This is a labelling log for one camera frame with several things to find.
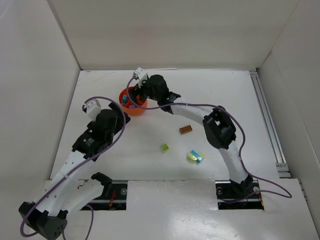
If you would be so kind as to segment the lime green lego brick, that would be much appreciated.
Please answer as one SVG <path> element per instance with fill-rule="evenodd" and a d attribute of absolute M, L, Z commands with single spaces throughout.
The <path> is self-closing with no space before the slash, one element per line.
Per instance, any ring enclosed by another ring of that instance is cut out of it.
<path fill-rule="evenodd" d="M 161 148 L 161 150 L 162 150 L 162 152 L 163 153 L 165 153 L 165 152 L 167 152 L 170 148 L 169 148 L 169 146 L 167 145 L 167 144 L 162 144 L 161 146 L 160 146 L 160 148 Z"/>

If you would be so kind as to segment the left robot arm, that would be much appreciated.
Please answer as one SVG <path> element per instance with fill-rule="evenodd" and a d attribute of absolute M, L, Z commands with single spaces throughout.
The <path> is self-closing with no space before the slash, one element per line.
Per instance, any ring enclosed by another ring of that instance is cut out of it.
<path fill-rule="evenodd" d="M 70 216 L 112 187 L 112 179 L 98 172 L 76 188 L 81 175 L 119 140 L 114 136 L 122 136 L 130 117 L 115 101 L 102 109 L 94 99 L 85 102 L 82 109 L 90 122 L 72 145 L 62 168 L 41 195 L 23 202 L 18 209 L 22 217 L 20 234 L 24 238 L 40 235 L 46 240 L 56 240 L 64 236 Z"/>

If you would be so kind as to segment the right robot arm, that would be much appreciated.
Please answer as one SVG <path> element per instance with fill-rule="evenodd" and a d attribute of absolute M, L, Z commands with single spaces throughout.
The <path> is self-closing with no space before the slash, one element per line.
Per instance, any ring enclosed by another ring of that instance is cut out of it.
<path fill-rule="evenodd" d="M 223 106 L 208 103 L 189 103 L 181 95 L 169 90 L 163 76 L 134 73 L 138 83 L 128 88 L 130 100 L 136 105 L 138 97 L 142 101 L 156 101 L 158 108 L 172 115 L 185 117 L 204 128 L 208 143 L 217 149 L 228 169 L 230 184 L 235 192 L 244 193 L 253 182 L 245 170 L 236 145 L 235 120 Z"/>

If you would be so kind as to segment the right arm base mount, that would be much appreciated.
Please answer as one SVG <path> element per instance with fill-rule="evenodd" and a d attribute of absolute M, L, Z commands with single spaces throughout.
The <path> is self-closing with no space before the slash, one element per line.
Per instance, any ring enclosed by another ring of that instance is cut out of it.
<path fill-rule="evenodd" d="M 219 210 L 264 210 L 264 203 L 260 193 L 255 193 L 249 198 L 242 199 L 247 195 L 259 190 L 257 180 L 243 193 L 236 192 L 230 181 L 216 181 L 217 206 Z"/>

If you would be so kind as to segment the brown lego plate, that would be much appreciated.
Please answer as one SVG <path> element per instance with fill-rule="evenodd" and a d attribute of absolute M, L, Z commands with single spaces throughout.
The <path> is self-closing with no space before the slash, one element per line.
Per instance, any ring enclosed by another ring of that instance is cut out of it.
<path fill-rule="evenodd" d="M 179 129 L 179 132 L 180 132 L 181 135 L 184 135 L 184 134 L 186 134 L 186 133 L 190 133 L 190 132 L 192 132 L 192 131 L 193 131 L 193 129 L 192 129 L 192 127 L 191 127 L 190 125 L 181 127 L 181 128 Z"/>

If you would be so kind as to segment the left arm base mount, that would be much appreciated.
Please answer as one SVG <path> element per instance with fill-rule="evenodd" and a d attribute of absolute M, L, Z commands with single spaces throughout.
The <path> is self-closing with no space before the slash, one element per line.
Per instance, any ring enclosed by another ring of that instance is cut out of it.
<path fill-rule="evenodd" d="M 101 194 L 90 200 L 87 204 L 94 211 L 125 211 L 127 208 L 127 180 L 112 180 L 101 172 L 93 174 L 90 178 L 103 186 Z"/>

